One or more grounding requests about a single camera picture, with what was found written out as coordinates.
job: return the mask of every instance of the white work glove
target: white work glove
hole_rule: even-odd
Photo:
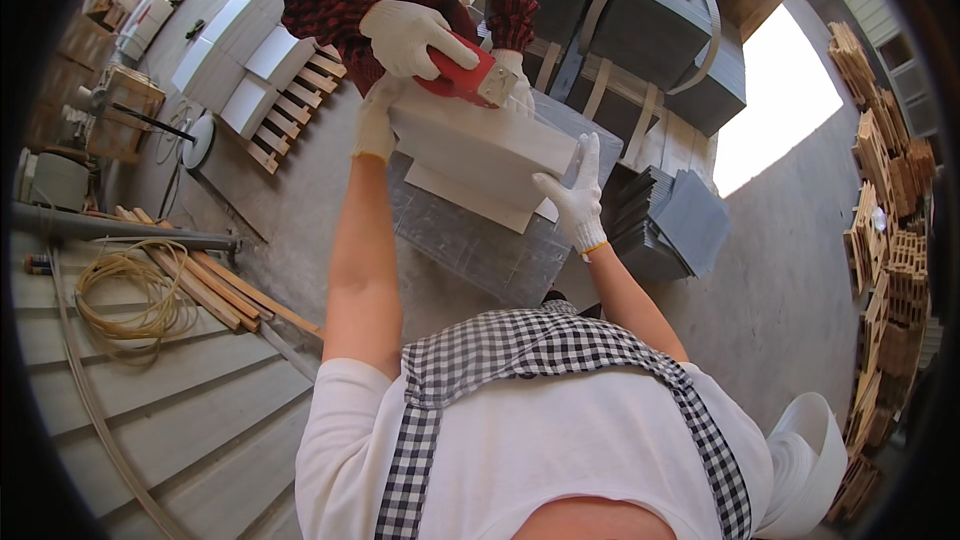
[[[403,80],[384,73],[366,93],[357,113],[357,131],[350,158],[373,155],[390,162],[397,139],[390,127],[387,110],[397,100],[403,89]]]
[[[560,229],[589,262],[587,253],[607,243],[600,225],[600,138],[596,133],[581,134],[580,146],[585,150],[572,188],[563,187],[549,173],[534,173],[534,186],[556,205]]]
[[[510,90],[510,98],[504,109],[525,115],[529,118],[534,117],[534,94],[530,91],[530,80],[523,72],[523,53],[510,48],[494,48],[490,55],[496,59],[496,62],[513,72],[517,78],[516,85]]]
[[[439,11],[404,0],[380,0],[360,19],[360,33],[369,38],[373,56],[397,78],[437,79],[440,70],[427,46],[466,70],[475,68],[480,58],[448,30],[450,24]]]

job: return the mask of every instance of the checkered apron strap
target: checkered apron strap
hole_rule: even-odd
[[[747,486],[693,381],[630,331],[576,315],[567,301],[494,310],[403,348],[406,406],[387,475],[376,538],[416,538],[443,410],[487,382],[638,366],[671,392],[703,462],[726,540],[750,537]]]

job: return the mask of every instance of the white t-shirt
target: white t-shirt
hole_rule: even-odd
[[[736,457],[752,532],[773,490],[757,425],[716,381],[683,368]],[[400,431],[406,374],[350,358],[320,366],[296,455],[304,538],[371,538]],[[704,464],[670,391],[640,367],[492,381],[444,410],[419,538],[509,539],[540,506],[572,496],[654,512],[678,540],[721,537]]]

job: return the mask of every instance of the worker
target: worker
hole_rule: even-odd
[[[607,321],[556,291],[402,347],[385,76],[357,119],[326,336],[296,455],[305,538],[749,538],[771,499],[757,425],[695,364],[607,242],[599,140],[534,184]]]
[[[453,30],[477,44],[476,23],[459,0],[283,0],[281,22],[296,38],[333,45],[361,96],[389,72],[398,78],[436,79],[427,56],[433,47],[461,67],[477,66],[477,55],[457,41]],[[504,105],[532,117],[534,100],[523,73],[523,50],[533,40],[531,18],[537,0],[486,0],[486,28],[492,56],[518,81]]]

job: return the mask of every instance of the forearm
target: forearm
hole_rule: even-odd
[[[338,50],[363,43],[360,20],[378,0],[283,0],[280,22],[295,38],[316,38]]]
[[[487,0],[491,15],[486,27],[495,49],[523,53],[534,38],[533,16],[540,8],[537,0]]]
[[[333,240],[323,360],[348,357],[400,375],[403,315],[386,165],[353,159]]]
[[[677,362],[690,359],[664,315],[606,243],[589,252],[590,277],[606,318]]]

